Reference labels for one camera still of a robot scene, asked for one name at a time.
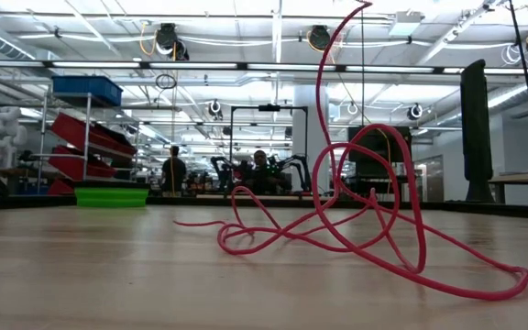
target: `black speaker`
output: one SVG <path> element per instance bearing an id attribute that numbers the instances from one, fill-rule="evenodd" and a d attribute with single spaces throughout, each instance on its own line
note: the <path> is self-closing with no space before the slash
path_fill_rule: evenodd
<path id="1" fill-rule="evenodd" d="M 484 60 L 477 60 L 461 74 L 464 177 L 469 181 L 467 202 L 494 203 L 488 185 L 493 171 L 485 67 Z"/>

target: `pink cable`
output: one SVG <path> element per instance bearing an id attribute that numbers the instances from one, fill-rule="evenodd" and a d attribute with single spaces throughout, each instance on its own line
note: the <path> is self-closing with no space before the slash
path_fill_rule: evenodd
<path id="1" fill-rule="evenodd" d="M 446 293 L 453 294 L 453 295 L 460 296 L 460 297 L 481 299 L 481 300 L 488 300 L 488 301 L 505 300 L 505 299 L 514 297 L 515 295 L 523 292 L 525 288 L 527 287 L 528 269 L 502 264 L 498 261 L 488 258 L 482 255 L 481 253 L 477 252 L 473 248 L 468 247 L 466 244 L 461 243 L 457 241 L 456 239 L 452 238 L 451 236 L 448 236 L 423 223 L 423 219 L 421 217 L 421 210 L 419 208 L 419 196 L 417 194 L 417 187 L 416 187 L 416 183 L 414 180 L 414 168 L 413 168 L 413 161 L 411 159 L 411 153 L 405 147 L 406 141 L 396 129 L 390 126 L 383 125 L 383 124 L 373 124 L 373 125 L 365 126 L 364 128 L 362 128 L 350 142 L 334 143 L 334 144 L 331 143 L 331 139 L 329 137 L 329 131 L 327 130 L 327 125 L 325 123 L 325 119 L 323 116 L 320 93 L 319 93 L 320 87 L 321 87 L 321 81 L 323 77 L 323 68 L 325 66 L 325 62 L 327 61 L 329 50 L 332 48 L 333 44 L 336 41 L 336 36 L 339 35 L 340 31 L 344 28 L 346 23 L 350 19 L 352 19 L 352 17 L 354 17 L 357 13 L 362 11 L 364 8 L 369 7 L 371 5 L 372 5 L 371 3 L 364 3 L 363 6 L 354 10 L 351 14 L 349 14 L 344 19 L 344 21 L 339 25 L 339 27 L 335 30 L 333 36 L 331 37 L 329 45 L 325 48 L 323 57 L 319 64 L 319 71 L 317 73 L 317 81 L 316 81 L 317 115 L 319 116 L 319 120 L 321 122 L 321 129 L 324 132 L 325 140 L 327 141 L 328 147 L 326 147 L 321 152 L 321 154 L 317 158 L 317 161 L 315 162 L 314 167 L 313 167 L 312 186 L 313 186 L 313 202 L 315 205 L 315 211 L 310 212 L 309 214 L 306 214 L 300 217 L 299 219 L 295 220 L 294 222 L 292 222 L 291 224 L 285 227 L 282 227 L 281 225 L 278 224 L 278 222 L 274 219 L 274 217 L 270 214 L 270 212 L 266 209 L 266 207 L 264 207 L 264 205 L 260 202 L 258 197 L 254 195 L 254 193 L 250 189 L 246 187 L 236 187 L 232 191 L 231 201 L 232 201 L 232 207 L 234 210 L 234 214 L 236 215 L 237 223 L 226 223 L 224 221 L 213 221 L 210 223 L 203 223 L 203 224 L 187 224 L 187 223 L 181 223 L 181 222 L 175 221 L 175 224 L 180 225 L 180 226 L 222 225 L 222 227 L 219 229 L 219 232 L 217 233 L 217 243 L 225 252 L 231 255 L 246 255 L 246 254 L 255 253 L 269 246 L 270 244 L 272 244 L 274 241 L 276 241 L 280 237 L 287 237 L 289 239 L 300 239 L 307 243 L 311 243 L 319 248 L 323 248 L 323 249 L 333 251 L 333 252 L 355 253 L 359 255 L 360 257 L 362 257 L 363 259 L 369 260 L 370 262 L 375 263 L 376 265 L 384 268 L 385 270 L 388 270 L 399 276 L 402 276 L 405 279 L 408 279 L 415 283 L 438 290 L 440 292 L 446 292 Z M 392 167 L 390 166 L 389 162 L 386 161 L 383 157 L 379 156 L 377 153 L 373 152 L 372 150 L 363 148 L 357 144 L 357 142 L 362 137 L 364 137 L 369 131 L 374 130 L 374 129 L 379 129 L 386 134 L 390 134 L 394 136 L 399 147 L 401 148 L 403 159 L 404 159 L 404 167 L 405 167 L 405 170 L 408 176 L 409 192 L 410 192 L 413 217 L 399 214 L 399 209 L 401 205 L 401 201 L 399 199 L 399 187 L 398 187 L 396 175 L 394 171 L 392 170 Z M 337 168 L 335 165 L 335 154 L 334 154 L 335 149 L 345 149 Z M 341 180 L 339 180 L 341 176 L 341 171 L 343 169 L 344 162 L 346 159 L 345 155 L 347 155 L 347 153 L 350 152 L 351 150 L 355 150 L 357 152 L 366 154 L 370 156 L 371 158 L 373 158 L 374 160 L 381 163 L 382 166 L 385 167 L 385 169 L 387 170 L 389 174 L 390 180 L 392 181 L 391 186 L 392 186 L 393 193 L 396 196 L 395 201 L 394 201 L 394 206 L 392 209 L 386 208 L 384 206 L 380 206 L 378 204 L 374 189 L 370 191 L 369 199 L 363 198 L 351 192 L 345 186 L 345 184 L 342 183 Z M 321 200 L 319 198 L 319 190 L 317 188 L 318 187 L 317 175 L 319 174 L 319 169 L 321 167 L 323 159 L 328 153 L 329 153 L 329 157 L 331 158 L 331 164 L 332 164 L 332 169 L 333 169 L 333 183 L 335 187 L 335 193 L 334 193 L 334 196 L 330 200 L 326 201 L 325 203 L 321 203 Z M 336 203 L 337 198 L 340 195 L 341 191 L 349 195 L 354 200 L 361 202 L 362 204 L 364 204 L 364 206 L 362 207 L 361 211 L 357 212 L 356 214 L 352 214 L 351 216 L 343 220 L 331 223 L 331 221 L 329 221 L 329 219 L 325 215 L 325 210 L 329 209 L 332 205 Z M 256 205 L 264 212 L 264 214 L 271 221 L 271 223 L 273 224 L 273 227 L 247 227 L 244 225 L 243 221 L 241 220 L 239 216 L 239 213 L 237 211 L 237 206 L 236 206 L 236 194 L 239 192 L 247 193 L 252 198 L 252 200 L 254 200 Z M 357 218 L 358 216 L 363 215 L 370 208 L 376 211 L 376 215 L 382 227 L 382 230 L 376 237 L 370 239 L 368 242 L 365 242 L 363 244 L 356 244 L 350 241 L 349 239 L 347 239 L 346 237 L 344 237 L 343 235 L 341 235 L 337 231 L 336 229 L 337 226 L 340 226 L 348 221 L 351 221 Z M 384 216 L 383 216 L 384 214 L 390 215 L 390 219 L 388 222 L 385 221 Z M 302 233 L 292 232 L 292 230 L 296 226 L 313 218 L 314 216 L 319 216 L 323 225 L 320 225 L 314 229 L 311 229 L 311 230 L 308 230 Z M 411 262 L 409 262 L 405 258 L 405 256 L 400 252 L 399 248 L 397 247 L 396 243 L 394 242 L 390 234 L 392 226 L 394 225 L 394 222 L 398 218 L 415 225 L 416 235 L 417 235 L 417 239 L 419 242 L 419 258 L 417 260 L 416 266 L 414 266 Z M 309 235 L 311 235 L 312 233 L 320 231 L 320 230 L 324 230 L 324 229 L 329 230 L 329 232 L 343 246 L 342 247 L 330 246 L 330 245 L 327 245 L 326 243 L 322 243 L 320 241 L 317 241 L 309 237 Z M 449 241 L 452 244 L 455 244 L 456 246 L 472 254 L 474 257 L 490 264 L 491 266 L 495 268 L 498 268 L 500 270 L 504 270 L 504 271 L 517 275 L 518 280 L 516 284 L 512 286 L 511 288 L 507 290 L 502 290 L 502 291 L 475 291 L 475 290 L 462 289 L 462 288 L 454 287 L 451 285 L 447 285 L 442 282 L 431 280 L 431 279 L 428 279 L 420 275 L 425 268 L 425 262 L 426 262 L 426 256 L 427 256 L 427 245 L 425 242 L 425 230 Z M 243 248 L 243 249 L 231 248 L 226 244 L 226 241 L 231 237 L 237 237 L 237 236 L 245 235 L 245 234 L 254 236 L 255 233 L 269 233 L 272 235 L 270 238 L 268 238 L 264 242 L 259 243 L 258 245 L 254 247 L 250 247 L 250 248 Z M 373 254 L 365 251 L 366 248 L 369 248 L 370 246 L 376 244 L 377 242 L 382 240 L 384 237 L 386 237 L 390 246 L 394 250 L 394 253 L 401 261 L 402 267 L 391 264 L 388 261 L 378 258 L 374 256 Z"/>

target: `blue bin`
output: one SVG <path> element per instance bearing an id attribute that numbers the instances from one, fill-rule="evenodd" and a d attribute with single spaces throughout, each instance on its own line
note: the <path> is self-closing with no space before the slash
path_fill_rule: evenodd
<path id="1" fill-rule="evenodd" d="M 103 76 L 54 76 L 52 92 L 62 101 L 75 106 L 87 106 L 87 94 L 93 96 L 95 107 L 120 106 L 123 92 Z"/>

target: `pillar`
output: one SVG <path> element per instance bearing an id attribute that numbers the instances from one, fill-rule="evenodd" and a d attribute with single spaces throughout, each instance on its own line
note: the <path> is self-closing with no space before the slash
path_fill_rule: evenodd
<path id="1" fill-rule="evenodd" d="M 324 86 L 321 87 L 321 105 L 324 115 L 325 124 L 328 118 L 329 98 L 327 97 L 327 90 Z M 308 127 L 308 143 L 307 155 L 309 157 L 308 166 L 311 178 L 313 179 L 313 166 L 321 151 L 327 146 L 325 136 L 319 123 L 317 116 L 317 105 L 315 101 L 315 86 L 314 85 L 297 85 L 294 86 L 294 96 L 292 98 L 293 106 L 308 106 L 309 118 L 305 120 L 305 114 L 301 110 L 294 110 L 292 112 L 292 154 L 305 153 L 305 128 Z M 327 192 L 329 190 L 329 157 L 325 157 L 324 162 L 319 170 L 318 185 L 319 192 Z M 301 190 L 301 181 L 296 170 L 292 171 L 292 189 L 294 191 Z"/>

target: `man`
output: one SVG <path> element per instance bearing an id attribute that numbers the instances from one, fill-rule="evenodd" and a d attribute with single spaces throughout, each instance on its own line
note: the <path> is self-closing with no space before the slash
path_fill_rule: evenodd
<path id="1" fill-rule="evenodd" d="M 258 150 L 254 153 L 256 168 L 244 179 L 244 185 L 255 194 L 276 193 L 277 188 L 289 191 L 291 183 L 277 171 L 268 167 L 266 152 Z"/>
<path id="2" fill-rule="evenodd" d="M 187 174 L 184 161 L 179 159 L 179 147 L 170 148 L 170 158 L 162 165 L 162 191 L 164 197 L 180 197 L 182 195 L 182 181 Z"/>

